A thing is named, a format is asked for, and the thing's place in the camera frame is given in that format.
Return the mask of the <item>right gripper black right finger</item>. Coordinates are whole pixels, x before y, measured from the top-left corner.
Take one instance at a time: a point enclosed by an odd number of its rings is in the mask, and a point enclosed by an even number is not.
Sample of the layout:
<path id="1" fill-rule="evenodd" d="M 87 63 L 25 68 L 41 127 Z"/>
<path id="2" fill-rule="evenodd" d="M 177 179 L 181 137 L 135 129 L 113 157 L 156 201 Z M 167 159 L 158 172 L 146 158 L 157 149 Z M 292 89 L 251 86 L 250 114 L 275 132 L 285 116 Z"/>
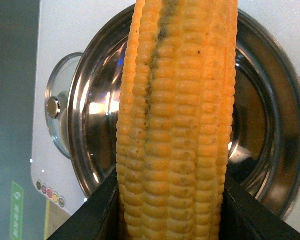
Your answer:
<path id="1" fill-rule="evenodd" d="M 226 176 L 220 240 L 300 240 L 300 233 Z"/>

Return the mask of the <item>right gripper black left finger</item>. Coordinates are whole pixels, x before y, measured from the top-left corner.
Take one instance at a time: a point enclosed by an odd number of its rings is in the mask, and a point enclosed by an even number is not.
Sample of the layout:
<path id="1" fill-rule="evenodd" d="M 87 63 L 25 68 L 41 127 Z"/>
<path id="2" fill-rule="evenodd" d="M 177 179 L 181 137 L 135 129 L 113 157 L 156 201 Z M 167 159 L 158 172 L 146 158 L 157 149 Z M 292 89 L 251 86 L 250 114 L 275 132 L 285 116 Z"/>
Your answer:
<path id="1" fill-rule="evenodd" d="M 50 240 L 117 240 L 119 238 L 119 185 L 113 170 L 82 207 Z"/>

